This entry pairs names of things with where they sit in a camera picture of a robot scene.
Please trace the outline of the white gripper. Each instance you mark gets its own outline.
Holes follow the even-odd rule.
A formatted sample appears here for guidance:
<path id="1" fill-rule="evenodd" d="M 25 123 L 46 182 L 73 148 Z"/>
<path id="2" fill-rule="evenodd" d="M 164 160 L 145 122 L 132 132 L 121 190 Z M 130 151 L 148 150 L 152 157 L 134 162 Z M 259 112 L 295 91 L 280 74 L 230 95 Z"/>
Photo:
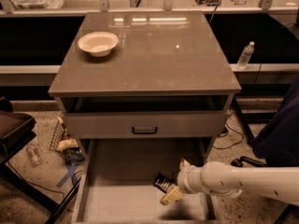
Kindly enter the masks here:
<path id="1" fill-rule="evenodd" d="M 162 205 L 169 205 L 183 198 L 184 193 L 195 194 L 202 192 L 201 169 L 191 165 L 184 158 L 180 159 L 178 172 L 178 186 L 171 186 L 161 198 Z"/>

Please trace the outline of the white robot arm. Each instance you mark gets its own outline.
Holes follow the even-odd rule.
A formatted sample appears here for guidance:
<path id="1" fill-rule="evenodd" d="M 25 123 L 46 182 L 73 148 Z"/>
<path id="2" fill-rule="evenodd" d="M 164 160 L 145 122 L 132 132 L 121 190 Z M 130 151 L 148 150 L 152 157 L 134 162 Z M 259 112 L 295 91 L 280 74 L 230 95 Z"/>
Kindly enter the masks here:
<path id="1" fill-rule="evenodd" d="M 182 199 L 185 194 L 197 193 L 236 198 L 242 190 L 298 206 L 299 168 L 242 168 L 218 161 L 197 167 L 181 159 L 177 184 L 167 183 L 160 203 L 169 205 Z"/>

